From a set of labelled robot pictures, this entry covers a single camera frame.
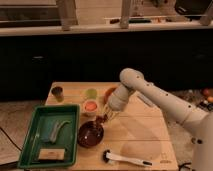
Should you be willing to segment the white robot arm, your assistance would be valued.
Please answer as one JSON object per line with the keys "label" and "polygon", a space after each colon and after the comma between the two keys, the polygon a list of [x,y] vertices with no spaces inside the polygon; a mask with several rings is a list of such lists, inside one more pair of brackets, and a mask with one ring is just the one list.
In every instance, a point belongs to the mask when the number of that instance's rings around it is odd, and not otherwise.
{"label": "white robot arm", "polygon": [[195,138],[190,171],[213,171],[213,114],[147,82],[144,75],[135,69],[123,69],[119,78],[119,86],[109,96],[103,109],[108,120],[123,111],[130,96],[138,91]]}

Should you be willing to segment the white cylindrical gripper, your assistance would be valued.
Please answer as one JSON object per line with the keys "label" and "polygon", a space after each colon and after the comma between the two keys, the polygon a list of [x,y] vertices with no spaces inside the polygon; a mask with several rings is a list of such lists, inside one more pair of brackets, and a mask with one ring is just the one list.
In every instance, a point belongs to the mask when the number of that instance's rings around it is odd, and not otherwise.
{"label": "white cylindrical gripper", "polygon": [[108,122],[112,121],[119,114],[118,111],[125,109],[133,93],[134,90],[120,84],[109,96],[108,105],[105,105],[102,109],[102,116],[108,117]]}

